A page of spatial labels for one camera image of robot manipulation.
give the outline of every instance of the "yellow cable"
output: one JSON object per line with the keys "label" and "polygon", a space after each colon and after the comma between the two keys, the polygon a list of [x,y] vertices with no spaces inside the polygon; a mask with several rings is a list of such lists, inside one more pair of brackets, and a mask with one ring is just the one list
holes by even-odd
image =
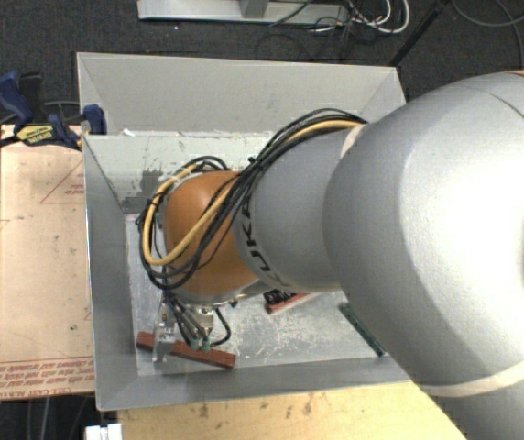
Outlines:
{"label": "yellow cable", "polygon": [[[357,126],[360,126],[360,122],[356,121],[345,121],[345,120],[331,120],[331,121],[322,121],[318,122],[317,124],[313,124],[312,126],[308,126],[301,131],[297,132],[296,134],[293,134],[289,138],[287,138],[287,141],[295,140],[299,137],[302,137],[306,134],[309,134],[310,132],[314,132],[316,130],[323,130],[326,128],[354,128]],[[174,182],[176,182],[179,179],[184,178],[192,170],[196,168],[195,165],[191,165],[189,168],[187,168],[182,173],[179,173],[176,176],[172,176],[170,179],[164,181],[160,187],[158,187],[157,191],[155,192],[154,196],[156,197],[159,194],[163,194]],[[146,214],[146,221],[144,222],[144,228],[142,233],[142,251],[144,253],[144,259],[146,262],[152,266],[167,266],[172,262],[174,259],[176,259],[180,254],[187,248],[187,246],[191,243],[191,241],[195,238],[197,233],[201,228],[204,227],[204,225],[213,217],[213,214],[217,212],[217,210],[221,207],[223,201],[225,200],[225,197],[227,197],[227,194],[229,193],[229,188],[222,192],[219,197],[215,200],[215,202],[212,203],[211,207],[207,209],[207,212],[205,212],[202,217],[197,221],[197,223],[193,226],[193,228],[185,235],[185,237],[181,240],[181,242],[170,251],[170,253],[167,253],[166,256],[163,258],[154,258],[150,253],[150,226],[152,223],[152,218],[154,217],[154,213],[156,212],[156,209],[158,207],[158,204],[162,200],[162,196],[160,196],[160,199],[158,200],[157,204],[154,204],[154,201],[150,204],[147,214]]]}
{"label": "yellow cable", "polygon": [[176,181],[181,180],[182,178],[185,178],[189,174],[192,173],[193,170],[197,168],[197,165],[190,165],[187,168],[183,169],[181,172],[175,174],[174,176],[171,176],[166,181],[164,181],[162,184],[159,185],[158,189],[152,196],[152,201],[150,202],[150,205],[148,206],[147,212],[146,212],[146,219],[144,222],[144,227],[142,228],[142,252],[144,254],[144,259],[147,263],[152,265],[160,265],[164,266],[165,264],[158,264],[158,259],[154,259],[152,255],[150,254],[150,227],[152,226],[152,219],[154,218],[154,213],[156,212],[156,209],[158,208],[158,205],[162,201],[162,196],[166,192],[166,190],[172,186]]}

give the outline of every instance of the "white cable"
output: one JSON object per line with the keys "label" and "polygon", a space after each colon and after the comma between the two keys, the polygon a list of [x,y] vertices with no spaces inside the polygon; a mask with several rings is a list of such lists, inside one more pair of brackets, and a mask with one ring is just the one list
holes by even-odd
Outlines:
{"label": "white cable", "polygon": [[[366,18],[362,13],[360,13],[357,8],[355,8],[354,3],[351,0],[345,0],[347,4],[351,7],[352,13],[355,14],[355,17],[352,17],[351,20],[354,21],[357,24],[366,25],[371,28],[374,28],[376,31],[383,33],[383,34],[398,34],[404,31],[408,26],[410,22],[410,7],[409,7],[409,1],[408,0],[401,0],[403,5],[403,12],[404,12],[404,22],[400,27],[395,28],[386,28],[382,27],[384,23],[386,23],[390,16],[392,15],[392,5],[390,3],[390,0],[386,0],[387,3],[387,15],[386,16],[379,16],[373,20],[369,20]],[[338,23],[335,26],[331,27],[325,27],[321,30],[316,30],[316,32],[323,32],[328,30],[333,30],[336,26],[342,26],[342,23]]]}
{"label": "white cable", "polygon": [[386,29],[385,27],[376,27],[376,30],[378,32],[384,33],[384,34],[398,34],[402,31],[404,31],[410,22],[410,8],[409,8],[409,1],[408,0],[402,0],[402,4],[404,7],[404,13],[405,13],[405,21],[402,24],[402,26],[394,28],[394,29]]}
{"label": "white cable", "polygon": [[362,13],[360,13],[360,11],[355,7],[355,4],[354,2],[352,2],[352,0],[345,0],[345,1],[350,6],[352,13],[355,14],[357,17],[359,17],[359,19],[361,20],[363,24],[371,26],[372,28],[375,28],[379,25],[386,23],[390,19],[390,16],[392,15],[392,5],[390,4],[390,0],[385,0],[387,4],[386,16],[378,16],[372,20],[366,18]]}

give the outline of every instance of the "gray carpet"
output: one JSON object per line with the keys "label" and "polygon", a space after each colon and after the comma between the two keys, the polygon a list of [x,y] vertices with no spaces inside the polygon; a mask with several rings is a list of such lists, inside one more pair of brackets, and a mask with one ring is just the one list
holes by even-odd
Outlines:
{"label": "gray carpet", "polygon": [[[0,76],[8,71],[40,71],[45,76],[48,99],[76,100],[74,61],[78,51],[384,65],[435,0],[409,0],[411,24],[401,35],[373,38],[370,33],[360,32],[345,47],[339,33],[318,37],[289,26],[140,23],[136,1],[0,0]],[[506,20],[503,10],[492,0],[457,1],[471,17]],[[524,13],[524,0],[500,1],[514,17]],[[524,20],[517,27],[524,52]],[[468,76],[520,67],[513,27],[480,27],[448,6],[399,70],[405,94],[413,99]],[[3,116],[6,112],[0,106],[0,118]],[[48,438],[67,438],[81,405],[79,398],[53,400]],[[36,438],[42,412],[39,402],[32,406]],[[81,423],[93,420],[97,422],[93,403],[87,402]],[[25,403],[0,403],[0,439],[25,438],[26,425]]]}

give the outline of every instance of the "wooden block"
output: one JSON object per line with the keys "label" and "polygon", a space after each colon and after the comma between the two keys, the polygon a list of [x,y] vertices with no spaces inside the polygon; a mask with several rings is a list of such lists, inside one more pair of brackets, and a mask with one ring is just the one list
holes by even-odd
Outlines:
{"label": "wooden block", "polygon": [[302,300],[312,296],[312,293],[297,293],[295,296],[289,298],[285,302],[280,302],[276,304],[270,304],[265,303],[264,307],[266,308],[266,311],[268,314],[273,314],[277,312],[278,310],[284,310],[286,308],[290,308],[294,305],[294,303],[302,303]]}
{"label": "wooden block", "polygon": [[137,333],[136,347],[145,350],[152,350],[154,348],[154,335],[146,331]]}
{"label": "wooden block", "polygon": [[170,354],[175,357],[186,358],[222,369],[232,369],[235,363],[234,354],[213,348],[208,353],[201,352],[201,350],[191,350],[189,346],[181,341],[175,342]]}

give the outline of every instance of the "cardboard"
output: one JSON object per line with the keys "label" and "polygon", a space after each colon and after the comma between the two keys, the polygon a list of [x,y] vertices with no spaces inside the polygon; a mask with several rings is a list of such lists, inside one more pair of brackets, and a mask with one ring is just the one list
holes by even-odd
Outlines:
{"label": "cardboard", "polygon": [[0,150],[0,401],[94,390],[83,188],[81,152]]}

